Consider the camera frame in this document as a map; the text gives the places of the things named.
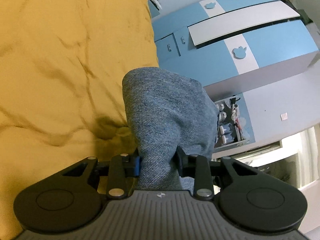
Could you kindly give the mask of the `blue denim pants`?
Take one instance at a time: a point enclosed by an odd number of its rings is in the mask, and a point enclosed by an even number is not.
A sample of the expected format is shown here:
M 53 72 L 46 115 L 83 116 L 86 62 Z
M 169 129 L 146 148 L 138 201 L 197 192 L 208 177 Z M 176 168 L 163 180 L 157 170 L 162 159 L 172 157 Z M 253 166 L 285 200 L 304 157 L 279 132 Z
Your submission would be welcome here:
M 156 67 L 137 68 L 122 81 L 127 123 L 142 168 L 138 190 L 193 190 L 172 158 L 177 147 L 211 159 L 219 110 L 197 80 Z

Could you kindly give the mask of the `shoe rack with shoes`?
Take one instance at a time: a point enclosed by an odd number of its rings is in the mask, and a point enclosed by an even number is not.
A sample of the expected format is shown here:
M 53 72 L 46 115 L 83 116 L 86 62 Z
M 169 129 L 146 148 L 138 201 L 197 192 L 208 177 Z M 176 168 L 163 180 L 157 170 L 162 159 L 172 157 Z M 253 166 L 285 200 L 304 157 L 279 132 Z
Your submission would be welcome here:
M 219 110 L 213 152 L 231 150 L 255 142 L 252 123 L 242 93 L 215 102 Z

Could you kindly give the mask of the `blue white wardrobe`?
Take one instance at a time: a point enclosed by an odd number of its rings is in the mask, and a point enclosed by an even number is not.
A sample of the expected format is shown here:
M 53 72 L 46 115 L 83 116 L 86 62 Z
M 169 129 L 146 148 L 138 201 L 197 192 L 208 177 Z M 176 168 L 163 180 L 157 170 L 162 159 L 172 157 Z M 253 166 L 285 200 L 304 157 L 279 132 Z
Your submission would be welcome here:
M 159 66 L 214 100 L 308 68 L 318 47 L 284 0 L 203 0 L 153 22 Z

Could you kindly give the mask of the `yellow quilted bed cover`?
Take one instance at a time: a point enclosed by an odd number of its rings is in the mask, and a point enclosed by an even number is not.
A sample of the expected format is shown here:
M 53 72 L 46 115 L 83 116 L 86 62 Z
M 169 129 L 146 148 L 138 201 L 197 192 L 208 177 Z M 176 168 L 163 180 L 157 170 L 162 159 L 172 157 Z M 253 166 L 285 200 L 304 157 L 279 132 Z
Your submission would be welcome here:
M 158 64 L 148 0 L 1 0 L 1 239 L 26 187 L 132 153 L 122 79 Z

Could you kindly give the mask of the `blue bedside nightstand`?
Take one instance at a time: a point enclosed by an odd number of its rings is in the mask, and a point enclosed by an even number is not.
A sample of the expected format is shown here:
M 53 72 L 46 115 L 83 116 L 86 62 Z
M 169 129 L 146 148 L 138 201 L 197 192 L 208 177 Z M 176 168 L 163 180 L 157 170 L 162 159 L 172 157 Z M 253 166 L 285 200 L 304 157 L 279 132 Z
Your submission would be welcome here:
M 158 0 L 148 0 L 148 6 L 150 9 L 151 18 L 160 15 L 162 7 Z

